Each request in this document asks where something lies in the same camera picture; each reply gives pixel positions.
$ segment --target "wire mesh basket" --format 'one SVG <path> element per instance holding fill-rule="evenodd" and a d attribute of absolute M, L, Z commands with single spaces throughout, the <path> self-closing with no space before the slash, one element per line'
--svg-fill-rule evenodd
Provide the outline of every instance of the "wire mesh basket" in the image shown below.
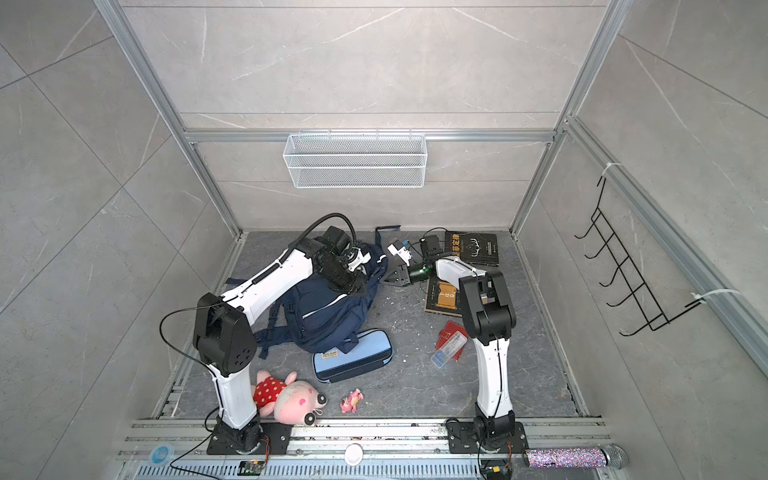
<path fill-rule="evenodd" d="M 296 188 L 423 187 L 427 143 L 410 132 L 299 133 L 283 158 Z"/>

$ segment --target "wall tile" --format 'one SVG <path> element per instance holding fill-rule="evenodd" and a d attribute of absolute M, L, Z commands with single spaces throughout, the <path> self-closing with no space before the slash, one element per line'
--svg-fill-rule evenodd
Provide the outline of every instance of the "wall tile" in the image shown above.
<path fill-rule="evenodd" d="M 179 253 L 208 288 L 213 289 L 232 242 L 232 235 L 221 220 L 221 215 L 214 204 L 208 202 Z"/>
<path fill-rule="evenodd" d="M 157 334 L 165 314 L 189 306 L 208 288 L 181 255 L 171 263 L 147 304 L 125 334 L 43 470 L 47 478 L 105 478 L 115 444 L 135 419 L 147 418 L 159 399 L 178 354 Z M 169 342 L 182 347 L 194 312 L 178 313 L 163 325 Z"/>
<path fill-rule="evenodd" d="M 290 182 L 285 142 L 202 143 L 197 149 L 218 181 Z"/>
<path fill-rule="evenodd" d="M 198 145 L 218 181 L 288 182 L 283 142 Z M 544 151 L 541 142 L 431 142 L 427 181 L 530 180 Z"/>
<path fill-rule="evenodd" d="M 0 477 L 38 474 L 175 253 L 121 190 L 0 314 Z"/>
<path fill-rule="evenodd" d="M 183 112 L 487 113 L 559 111 L 603 8 L 126 14 Z"/>
<path fill-rule="evenodd" d="M 125 184 L 125 190 L 176 248 L 181 248 L 208 203 L 203 184 L 172 139 Z"/>
<path fill-rule="evenodd" d="M 768 319 L 768 120 L 621 38 L 580 117 Z"/>
<path fill-rule="evenodd" d="M 92 0 L 0 2 L 0 44 L 28 74 L 110 35 Z"/>
<path fill-rule="evenodd" d="M 682 480 L 601 311 L 538 200 L 519 238 L 529 263 L 540 265 L 538 288 L 589 414 L 602 415 L 611 440 L 631 458 L 626 475 Z"/>
<path fill-rule="evenodd" d="M 656 332 L 646 329 L 632 337 L 620 335 L 643 325 L 641 313 L 632 300 L 618 308 L 606 305 L 623 298 L 629 289 L 621 277 L 609 288 L 600 286 L 599 282 L 611 278 L 615 263 L 605 250 L 594 260 L 584 258 L 584 252 L 594 255 L 600 248 L 594 230 L 583 240 L 574 236 L 589 226 L 599 175 L 599 167 L 576 144 L 566 143 L 540 199 L 584 276 L 665 442 L 685 478 L 760 478 L 768 455 L 759 440 L 768 427 L 768 382 L 713 312 L 699 306 Z M 677 315 L 694 288 L 610 184 L 603 192 L 601 209 L 661 307 L 669 317 Z M 607 224 L 598 225 L 607 236 Z M 611 247 L 618 258 L 624 258 L 617 244 Z M 636 273 L 629 264 L 622 270 L 628 276 Z M 631 280 L 633 286 L 639 283 Z M 639 290 L 638 296 L 649 314 L 659 311 L 646 290 Z M 746 411 L 754 413 L 744 415 Z M 717 458 L 707 454 L 715 449 L 720 452 Z"/>
<path fill-rule="evenodd" d="M 32 80 L 122 184 L 170 136 L 114 38 Z"/>
<path fill-rule="evenodd" d="M 768 3 L 637 0 L 621 34 L 768 114 Z"/>
<path fill-rule="evenodd" d="M 399 223 L 410 230 L 434 226 L 505 230 L 528 182 L 429 182 L 409 189 L 298 189 L 290 182 L 219 185 L 240 225 L 251 230 L 303 230 L 333 211 L 346 214 L 359 229 Z"/>
<path fill-rule="evenodd" d="M 22 68 L 0 46 L 0 88 L 24 76 Z"/>
<path fill-rule="evenodd" d="M 494 114 L 181 114 L 187 128 L 554 128 L 560 112 Z"/>
<path fill-rule="evenodd" d="M 120 185 L 26 78 L 0 90 L 0 310 Z"/>
<path fill-rule="evenodd" d="M 568 7 L 607 0 L 121 0 L 126 7 Z"/>
<path fill-rule="evenodd" d="M 426 180 L 529 181 L 544 147 L 541 142 L 433 142 Z"/>

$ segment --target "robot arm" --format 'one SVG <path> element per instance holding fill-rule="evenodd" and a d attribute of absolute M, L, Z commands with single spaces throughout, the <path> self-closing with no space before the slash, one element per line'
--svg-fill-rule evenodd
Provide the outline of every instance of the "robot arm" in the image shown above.
<path fill-rule="evenodd" d="M 458 290 L 464 327 L 475 344 L 478 358 L 480 388 L 475 433 L 484 447 L 494 449 L 515 433 L 515 412 L 508 392 L 507 350 L 516 318 L 504 275 L 499 271 L 486 272 L 443 253 L 436 236 L 422 238 L 419 243 L 424 262 L 399 265 L 385 281 L 406 286 L 436 275 Z M 394 250 L 395 255 L 402 257 L 399 249 Z"/>
<path fill-rule="evenodd" d="M 214 376 L 221 418 L 217 435 L 238 452 L 249 453 L 258 446 L 259 417 L 249 370 L 258 348 L 251 326 L 259 315 L 313 273 L 323 275 L 343 293 L 354 292 L 365 283 L 363 269 L 370 254 L 362 252 L 343 231 L 330 227 L 322 237 L 306 238 L 327 217 L 315 222 L 277 260 L 247 281 L 220 297 L 207 293 L 198 301 L 203 308 L 197 311 L 193 343 Z"/>

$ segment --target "clear plastic box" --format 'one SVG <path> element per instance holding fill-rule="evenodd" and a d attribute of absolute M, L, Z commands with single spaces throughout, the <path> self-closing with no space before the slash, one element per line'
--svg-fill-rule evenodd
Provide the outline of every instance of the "clear plastic box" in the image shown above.
<path fill-rule="evenodd" d="M 464 344 L 467 343 L 467 337 L 461 332 L 454 332 L 451 338 L 432 354 L 432 362 L 442 368 L 458 352 Z"/>

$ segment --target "sparkly microphone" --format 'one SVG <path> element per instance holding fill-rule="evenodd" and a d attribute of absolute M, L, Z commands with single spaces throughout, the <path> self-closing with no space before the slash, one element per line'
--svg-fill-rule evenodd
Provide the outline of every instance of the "sparkly microphone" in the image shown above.
<path fill-rule="evenodd" d="M 576 449 L 534 449 L 523 454 L 532 468 L 603 468 L 627 466 L 627 454 L 616 445 Z"/>

